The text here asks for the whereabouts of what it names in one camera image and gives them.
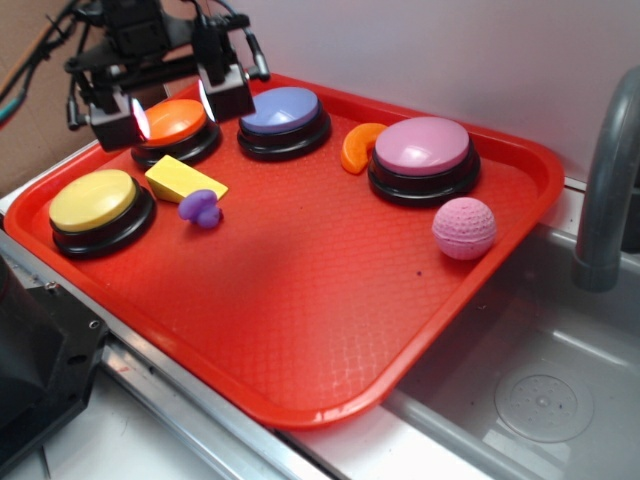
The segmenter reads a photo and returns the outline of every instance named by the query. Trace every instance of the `red tray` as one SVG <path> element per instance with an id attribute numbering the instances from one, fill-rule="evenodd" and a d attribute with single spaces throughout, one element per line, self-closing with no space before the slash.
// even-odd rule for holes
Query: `red tray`
<path id="1" fill-rule="evenodd" d="M 342 169 L 346 134 L 425 115 L 280 76 L 313 90 L 331 139 L 302 159 L 242 155 L 236 122 L 195 166 L 230 187 L 224 221 L 204 230 L 158 202 L 151 229 L 111 256 L 70 260 L 48 223 L 53 197 L 103 168 L 144 173 L 129 151 L 94 147 L 24 192 L 9 209 L 10 236 L 256 420 L 317 427 L 378 404 L 556 200 L 558 159 L 532 142 L 465 125 L 482 157 L 472 196 L 493 210 L 496 244 L 482 259 L 451 260 L 431 235 L 435 209 L 376 197 L 366 174 Z M 182 93 L 195 96 L 195 88 Z"/>

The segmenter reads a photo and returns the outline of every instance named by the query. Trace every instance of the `pink ball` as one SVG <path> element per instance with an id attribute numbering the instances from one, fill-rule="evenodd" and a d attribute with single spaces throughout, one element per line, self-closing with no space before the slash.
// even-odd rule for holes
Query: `pink ball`
<path id="1" fill-rule="evenodd" d="M 491 209 L 480 200 L 461 197 L 440 207 L 431 230 L 446 255 L 456 260 L 473 260 L 493 245 L 496 221 Z"/>

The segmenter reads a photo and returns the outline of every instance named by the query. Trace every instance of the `orange half-circle toy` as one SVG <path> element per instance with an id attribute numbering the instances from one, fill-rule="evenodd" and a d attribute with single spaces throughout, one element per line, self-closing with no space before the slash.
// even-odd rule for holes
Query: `orange half-circle toy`
<path id="1" fill-rule="evenodd" d="M 381 123 L 363 123 L 351 130 L 342 143 L 342 167 L 354 175 L 361 173 L 369 164 L 378 135 L 386 128 Z"/>

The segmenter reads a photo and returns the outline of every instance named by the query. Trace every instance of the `stainless steel sink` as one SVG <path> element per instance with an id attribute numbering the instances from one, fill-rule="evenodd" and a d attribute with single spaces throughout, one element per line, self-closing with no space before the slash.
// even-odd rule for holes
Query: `stainless steel sink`
<path id="1" fill-rule="evenodd" d="M 496 478 L 638 478 L 640 261 L 587 293 L 574 245 L 538 226 L 385 406 Z"/>

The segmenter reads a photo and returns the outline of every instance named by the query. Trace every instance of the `sink faucet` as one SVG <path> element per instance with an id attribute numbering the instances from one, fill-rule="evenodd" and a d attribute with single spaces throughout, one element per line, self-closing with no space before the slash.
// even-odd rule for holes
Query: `sink faucet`
<path id="1" fill-rule="evenodd" d="M 611 290 L 621 250 L 640 252 L 640 66 L 620 80 L 600 130 L 573 255 L 574 284 Z"/>

